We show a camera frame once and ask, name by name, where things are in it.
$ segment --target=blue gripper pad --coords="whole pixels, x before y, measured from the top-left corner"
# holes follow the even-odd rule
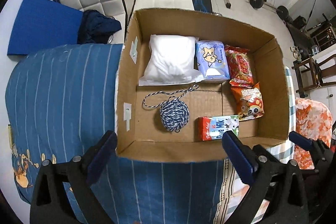
[[[252,156],[252,150],[243,145],[232,131],[226,131],[223,134],[222,146],[241,181],[252,185],[254,183],[254,174],[258,170],[258,163]]]
[[[313,142],[310,139],[307,139],[295,131],[290,132],[288,138],[291,142],[295,143],[306,151],[310,151],[313,148]]]
[[[97,145],[92,146],[86,153],[90,152],[94,157],[87,167],[86,182],[92,185],[99,180],[101,172],[106,166],[112,153],[117,148],[117,135],[113,131],[107,131]]]

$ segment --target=blue folder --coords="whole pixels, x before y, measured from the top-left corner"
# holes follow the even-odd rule
[[[23,0],[8,45],[8,55],[26,55],[77,44],[83,12],[51,0]]]

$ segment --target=twisted string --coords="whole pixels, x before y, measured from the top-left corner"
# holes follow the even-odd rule
[[[177,90],[175,92],[164,92],[164,91],[158,91],[151,93],[147,95],[143,101],[142,104],[148,108],[156,108],[160,106],[160,117],[161,122],[163,126],[168,131],[174,131],[179,132],[189,121],[189,109],[185,102],[181,101],[180,98],[182,98],[184,95],[186,95],[188,92],[194,91],[198,89],[198,85],[193,85],[187,90]],[[155,106],[149,106],[146,105],[146,98],[152,95],[157,94],[166,94],[166,95],[174,95],[176,93],[181,93],[182,95],[176,97],[176,96],[170,96],[168,100],[155,105]]]
[[[193,86],[191,86],[191,87],[190,87],[189,89],[187,89],[187,90],[177,90],[177,91],[175,91],[175,92],[171,92],[171,93],[169,93],[169,92],[165,92],[165,91],[154,92],[154,93],[151,93],[151,94],[146,95],[146,97],[145,97],[145,98],[143,99],[143,101],[142,101],[142,104],[143,104],[145,107],[156,108],[156,107],[161,106],[161,105],[163,105],[164,103],[170,101],[171,98],[174,98],[173,100],[180,99],[180,98],[182,98],[184,95],[186,95],[188,92],[197,90],[198,88],[199,88],[198,85],[193,85]],[[158,104],[158,105],[156,105],[156,106],[149,106],[149,105],[146,105],[146,103],[145,103],[147,97],[152,96],[152,95],[157,95],[157,94],[174,95],[174,94],[176,94],[176,93],[180,93],[180,92],[184,92],[184,94],[182,94],[182,95],[179,96],[179,97],[176,97],[176,96],[170,96],[170,97],[168,98],[167,101],[164,101],[164,102],[162,102],[162,103],[160,103],[160,104]]]

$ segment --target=white stripe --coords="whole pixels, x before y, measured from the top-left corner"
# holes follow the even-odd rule
[[[72,78],[71,78],[71,81],[70,81],[70,84],[69,84],[69,102],[71,102],[71,94],[72,94],[71,90],[72,90],[72,87],[74,85],[74,78],[75,78],[75,76],[77,76],[76,70],[77,70],[77,67],[78,67],[78,60],[79,60],[79,57],[81,55],[81,49],[82,49],[82,47],[79,48],[79,51],[76,54],[77,55],[76,62],[75,62],[75,65],[73,66],[73,74],[72,74]]]
[[[135,199],[136,199],[136,204],[138,206],[138,214],[139,214],[139,221],[141,221],[141,216],[140,216],[140,206],[139,206],[139,199],[138,199],[138,192],[137,192],[137,187],[135,185],[135,174],[134,174],[134,162],[132,161],[132,173],[133,173],[133,185],[134,185],[134,191],[135,191]]]
[[[190,216],[192,187],[193,187],[193,163],[190,164],[190,193],[189,193],[189,207],[188,207],[187,224],[189,223],[189,216]]]
[[[84,92],[84,80],[85,80],[85,71],[86,71],[86,66],[87,66],[87,62],[89,60],[89,56],[90,56],[90,52],[91,52],[91,48],[92,48],[93,44],[90,46],[89,52],[87,54],[86,57],[86,61],[85,61],[85,65],[84,65],[84,71],[83,71],[83,78],[82,78],[82,93],[81,93],[81,104],[79,106],[79,127],[78,127],[78,134],[79,134],[79,139],[82,143],[82,106],[83,106],[83,92]]]
[[[25,88],[25,132],[26,132],[27,149],[29,149],[28,136],[27,136],[27,85],[28,85],[28,71],[27,71],[26,88]]]
[[[41,67],[40,67],[39,79],[37,80],[36,93],[35,93],[34,120],[35,120],[35,130],[36,130],[36,131],[37,131],[37,126],[36,126],[36,100],[37,100],[37,91],[38,91],[38,89],[39,89],[39,85],[40,85],[40,78],[41,78],[41,72],[42,72],[42,66],[43,66],[44,55],[45,55],[45,53],[42,55],[42,61],[41,61]]]
[[[217,189],[217,183],[218,183],[218,165],[219,165],[219,161],[217,161],[217,166],[216,166],[216,183],[215,183],[215,189],[213,191],[213,197],[212,197],[212,206],[215,206],[215,195],[216,195],[216,189]],[[212,208],[210,209],[210,214],[209,214],[209,222],[211,220],[211,212],[212,212]]]
[[[163,224],[166,224],[165,181],[164,181],[164,177],[163,177],[163,163],[161,163],[161,180],[162,180]]]
[[[111,190],[113,207],[114,207],[115,215],[117,217],[117,223],[119,224],[119,217],[118,217],[118,214],[117,214],[116,202],[114,201],[113,190],[112,190],[112,186],[111,186],[111,183],[110,183],[110,177],[109,177],[109,169],[108,169],[107,165],[106,165],[106,176],[107,176],[107,182],[109,183],[109,187],[110,187],[110,190]]]
[[[37,146],[38,146],[38,148],[39,148],[39,153],[40,153],[40,159],[41,159],[41,148],[40,148],[40,137],[39,137],[39,135],[37,135]]]
[[[50,95],[50,87],[51,87],[51,80],[53,78],[53,63],[54,63],[54,58],[51,61],[51,70],[50,70],[50,82],[49,82],[49,89],[48,89],[48,100],[47,100],[47,118],[46,118],[46,125],[47,125],[47,138],[48,138],[48,144],[49,144],[49,149],[50,152],[52,153],[51,146],[50,146],[50,141],[49,141],[49,130],[48,130],[48,112],[49,112],[49,95]]]
[[[110,56],[111,56],[112,45],[110,45],[109,56],[107,57],[107,64],[106,64],[106,72],[105,72],[105,81],[104,81],[104,90],[103,90],[103,134],[105,134],[105,91],[106,91],[106,82],[107,82],[107,74],[109,72],[109,63],[110,63]]]
[[[62,138],[63,138],[63,149],[64,149],[64,155],[65,155],[65,162],[68,162],[68,158],[67,158],[67,151],[65,149],[65,141],[64,141],[64,99],[65,99],[65,87],[66,87],[66,83],[67,83],[68,61],[69,61],[71,51],[72,51],[72,49],[69,51],[69,55],[68,55],[67,62],[66,62],[66,65],[65,65],[63,102],[62,102]]]
[[[151,217],[151,224],[153,224],[151,197],[150,197],[150,195],[149,195],[149,185],[148,185],[148,168],[146,168],[146,182],[147,182],[147,193],[148,193],[149,214],[150,214],[150,217]]]
[[[16,118],[16,91],[17,91],[17,85],[18,85],[18,83],[19,83],[19,79],[20,79],[20,71],[19,71],[19,74],[18,74],[18,76],[17,76],[17,81],[16,81],[16,87],[15,87],[15,101],[14,101],[14,103],[15,103],[15,109],[14,109],[14,111],[15,111],[15,125],[16,125],[16,133],[17,133],[17,135],[19,136],[19,129],[17,128],[17,118]]]

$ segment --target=snack bag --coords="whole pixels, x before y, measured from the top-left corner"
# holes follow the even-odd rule
[[[226,131],[232,131],[238,137],[238,115],[199,117],[198,129],[202,141],[221,139]]]
[[[259,118],[265,113],[259,83],[247,87],[231,86],[231,90],[237,102],[240,121]]]
[[[224,45],[219,41],[198,41],[196,43],[198,70],[208,82],[224,82],[230,79]]]
[[[251,67],[247,58],[247,49],[225,45],[225,53],[231,75],[230,84],[234,86],[253,85]]]

